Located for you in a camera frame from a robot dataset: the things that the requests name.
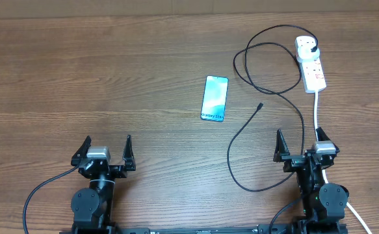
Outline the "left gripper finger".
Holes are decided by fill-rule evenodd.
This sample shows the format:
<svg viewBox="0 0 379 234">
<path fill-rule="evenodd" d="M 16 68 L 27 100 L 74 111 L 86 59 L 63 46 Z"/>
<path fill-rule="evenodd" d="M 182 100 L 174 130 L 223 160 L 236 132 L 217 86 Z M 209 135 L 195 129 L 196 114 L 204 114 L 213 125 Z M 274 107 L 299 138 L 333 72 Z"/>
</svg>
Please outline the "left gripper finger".
<svg viewBox="0 0 379 234">
<path fill-rule="evenodd" d="M 127 135 L 125 148 L 123 152 L 123 160 L 124 160 L 124 167 L 127 171 L 135 171 L 136 170 L 136 162 L 135 157 L 133 154 L 132 149 L 132 138 L 131 135 Z"/>
<path fill-rule="evenodd" d="M 86 158 L 89 147 L 91 146 L 92 139 L 90 136 L 85 138 L 85 141 L 82 143 L 81 147 L 74 153 L 71 159 L 72 166 L 78 166 L 80 162 Z"/>
</svg>

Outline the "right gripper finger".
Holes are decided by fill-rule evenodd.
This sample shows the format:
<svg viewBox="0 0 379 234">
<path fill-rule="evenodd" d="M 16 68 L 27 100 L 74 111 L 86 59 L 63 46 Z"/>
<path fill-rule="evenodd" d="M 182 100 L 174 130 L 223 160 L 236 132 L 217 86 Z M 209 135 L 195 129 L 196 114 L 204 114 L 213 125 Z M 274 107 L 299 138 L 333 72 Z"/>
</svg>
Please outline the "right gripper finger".
<svg viewBox="0 0 379 234">
<path fill-rule="evenodd" d="M 316 128 L 315 130 L 317 141 L 329 141 L 330 138 L 326 135 L 321 127 Z"/>
<path fill-rule="evenodd" d="M 284 162 L 290 156 L 289 149 L 287 147 L 286 141 L 284 139 L 281 129 L 276 132 L 276 147 L 274 151 L 274 162 Z"/>
</svg>

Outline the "blue Galaxy smartphone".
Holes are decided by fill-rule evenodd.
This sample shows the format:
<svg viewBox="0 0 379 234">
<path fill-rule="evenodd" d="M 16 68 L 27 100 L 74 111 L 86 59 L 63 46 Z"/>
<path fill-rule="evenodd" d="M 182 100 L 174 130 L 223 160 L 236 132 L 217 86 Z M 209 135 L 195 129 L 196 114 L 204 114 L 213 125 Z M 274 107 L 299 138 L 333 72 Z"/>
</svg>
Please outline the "blue Galaxy smartphone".
<svg viewBox="0 0 379 234">
<path fill-rule="evenodd" d="M 205 80 L 200 118 L 223 122 L 228 93 L 228 78 L 208 75 Z"/>
</svg>

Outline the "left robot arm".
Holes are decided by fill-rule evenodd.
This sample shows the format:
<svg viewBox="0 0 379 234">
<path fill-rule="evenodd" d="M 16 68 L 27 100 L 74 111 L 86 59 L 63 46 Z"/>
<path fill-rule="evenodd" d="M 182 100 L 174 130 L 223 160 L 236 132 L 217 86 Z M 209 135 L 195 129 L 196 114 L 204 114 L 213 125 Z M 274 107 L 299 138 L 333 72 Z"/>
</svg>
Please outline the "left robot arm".
<svg viewBox="0 0 379 234">
<path fill-rule="evenodd" d="M 120 233 L 118 225 L 111 220 L 115 180 L 127 177 L 136 170 L 131 135 L 127 135 L 122 159 L 123 165 L 110 163 L 107 146 L 92 146 L 86 137 L 71 159 L 71 165 L 89 179 L 89 186 L 78 190 L 72 197 L 72 233 Z"/>
</svg>

